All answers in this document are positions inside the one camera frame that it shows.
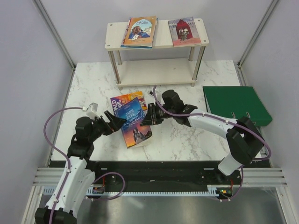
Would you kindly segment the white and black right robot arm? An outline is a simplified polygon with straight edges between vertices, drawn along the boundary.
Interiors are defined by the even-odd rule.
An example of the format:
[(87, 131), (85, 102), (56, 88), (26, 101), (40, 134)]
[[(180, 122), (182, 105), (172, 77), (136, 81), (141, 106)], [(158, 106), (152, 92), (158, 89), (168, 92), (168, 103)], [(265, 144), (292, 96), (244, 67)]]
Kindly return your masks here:
[(148, 104), (141, 125), (158, 125), (165, 119), (173, 118), (181, 125), (201, 128), (226, 139), (229, 154), (214, 171), (218, 183), (226, 183), (235, 170), (251, 164), (260, 150), (268, 147), (248, 117), (230, 119), (205, 112), (194, 105), (185, 104), (174, 90), (167, 90), (161, 96), (164, 103), (156, 99), (154, 103)]

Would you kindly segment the Why Do Dogs Bark book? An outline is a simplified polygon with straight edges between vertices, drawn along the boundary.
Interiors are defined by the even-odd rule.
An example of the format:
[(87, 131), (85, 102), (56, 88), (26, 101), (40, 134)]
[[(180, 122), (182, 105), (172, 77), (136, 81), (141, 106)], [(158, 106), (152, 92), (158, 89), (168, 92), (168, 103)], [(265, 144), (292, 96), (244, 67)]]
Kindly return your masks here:
[(129, 45), (121, 45), (123, 49), (145, 49), (145, 50), (152, 50), (152, 46), (129, 46)]

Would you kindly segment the Roald Dahl Charlie book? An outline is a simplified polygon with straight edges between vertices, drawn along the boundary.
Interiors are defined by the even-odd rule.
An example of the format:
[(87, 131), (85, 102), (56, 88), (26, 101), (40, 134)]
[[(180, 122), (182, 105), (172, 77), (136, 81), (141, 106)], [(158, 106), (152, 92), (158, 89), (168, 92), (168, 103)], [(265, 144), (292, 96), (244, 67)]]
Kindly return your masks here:
[(131, 100), (133, 100), (135, 98), (138, 98), (142, 110), (146, 111), (147, 106), (146, 106), (146, 103), (145, 103), (143, 92), (142, 91), (137, 91), (137, 92), (133, 92), (133, 93), (129, 93), (129, 94), (125, 94), (125, 95), (110, 98), (114, 114), (116, 114), (116, 111), (119, 108), (121, 108), (122, 106), (124, 106), (125, 104), (127, 104), (128, 102), (130, 102)]

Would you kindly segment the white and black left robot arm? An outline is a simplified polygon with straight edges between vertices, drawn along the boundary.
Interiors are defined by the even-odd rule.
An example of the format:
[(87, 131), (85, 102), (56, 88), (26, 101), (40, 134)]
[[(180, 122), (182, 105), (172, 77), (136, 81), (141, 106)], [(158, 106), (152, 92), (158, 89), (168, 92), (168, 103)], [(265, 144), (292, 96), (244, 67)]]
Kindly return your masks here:
[(126, 119), (105, 111), (106, 122), (94, 112), (76, 121), (75, 134), (66, 154), (66, 164), (58, 185), (44, 208), (35, 213), (37, 224), (75, 224), (78, 211), (89, 187), (102, 180), (103, 173), (87, 164), (94, 150), (94, 142), (102, 135), (108, 136), (120, 130)]

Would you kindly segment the tan Othello book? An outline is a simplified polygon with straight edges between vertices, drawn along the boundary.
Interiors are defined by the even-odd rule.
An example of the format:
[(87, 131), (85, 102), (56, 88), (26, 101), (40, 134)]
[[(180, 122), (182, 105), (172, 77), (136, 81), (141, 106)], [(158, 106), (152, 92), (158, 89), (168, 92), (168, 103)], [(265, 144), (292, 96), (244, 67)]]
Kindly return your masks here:
[(157, 21), (156, 16), (131, 17), (121, 45), (153, 47)]

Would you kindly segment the blue Jane Eyre book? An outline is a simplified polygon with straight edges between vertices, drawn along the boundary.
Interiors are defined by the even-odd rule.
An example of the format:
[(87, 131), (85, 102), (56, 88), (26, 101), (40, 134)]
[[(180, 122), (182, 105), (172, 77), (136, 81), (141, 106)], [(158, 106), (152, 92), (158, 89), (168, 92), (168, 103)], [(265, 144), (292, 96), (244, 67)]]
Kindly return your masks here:
[(148, 143), (152, 137), (152, 130), (150, 126), (141, 126), (145, 113), (137, 97), (117, 109), (115, 115), (127, 120), (121, 128), (127, 149)]

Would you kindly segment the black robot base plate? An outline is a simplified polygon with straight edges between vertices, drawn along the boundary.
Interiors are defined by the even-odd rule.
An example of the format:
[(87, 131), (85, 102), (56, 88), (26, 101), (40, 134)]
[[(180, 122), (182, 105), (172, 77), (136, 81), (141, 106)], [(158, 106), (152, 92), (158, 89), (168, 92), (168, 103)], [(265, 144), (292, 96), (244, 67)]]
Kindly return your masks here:
[(119, 192), (188, 192), (204, 191), (209, 185), (237, 186), (240, 171), (225, 176), (216, 170), (216, 161), (91, 161), (88, 168), (95, 176), (107, 174), (97, 184), (106, 191)]

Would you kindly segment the green lever arch file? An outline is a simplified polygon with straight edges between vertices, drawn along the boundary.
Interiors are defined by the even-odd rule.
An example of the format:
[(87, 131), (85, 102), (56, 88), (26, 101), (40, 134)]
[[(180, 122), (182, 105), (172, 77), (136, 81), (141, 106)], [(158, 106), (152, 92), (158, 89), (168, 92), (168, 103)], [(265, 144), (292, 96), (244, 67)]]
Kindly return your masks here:
[(204, 86), (203, 93), (209, 113), (234, 119), (245, 116), (257, 127), (273, 121), (252, 86)]

